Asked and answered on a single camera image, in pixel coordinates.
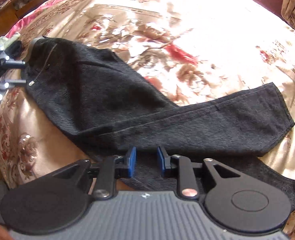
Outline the black pants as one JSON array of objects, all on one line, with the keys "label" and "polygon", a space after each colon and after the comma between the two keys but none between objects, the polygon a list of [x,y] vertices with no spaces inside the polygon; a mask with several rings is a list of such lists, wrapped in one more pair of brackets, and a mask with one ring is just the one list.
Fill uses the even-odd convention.
[{"label": "black pants", "polygon": [[156,151],[195,162],[213,158],[280,189],[295,209],[295,180],[260,158],[294,126],[273,83],[222,98],[178,106],[109,49],[44,37],[29,49],[22,78],[47,118],[94,160],[135,146],[136,190],[170,190]]}]

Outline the floral satin bedspread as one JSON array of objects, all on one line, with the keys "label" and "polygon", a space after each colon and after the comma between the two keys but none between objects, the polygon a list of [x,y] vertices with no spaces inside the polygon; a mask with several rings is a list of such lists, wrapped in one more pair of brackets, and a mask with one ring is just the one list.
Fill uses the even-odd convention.
[{"label": "floral satin bedspread", "polygon": [[[260,160],[295,180],[295,30],[252,0],[49,0],[13,29],[26,66],[44,37],[109,49],[178,106],[273,83],[294,126]],[[132,178],[93,178],[105,157],[77,147],[26,85],[0,103],[0,224],[11,239],[295,239],[284,192],[213,158],[189,158],[200,177],[182,161],[178,177],[162,177],[156,151],[170,190],[125,183],[138,153]]]}]

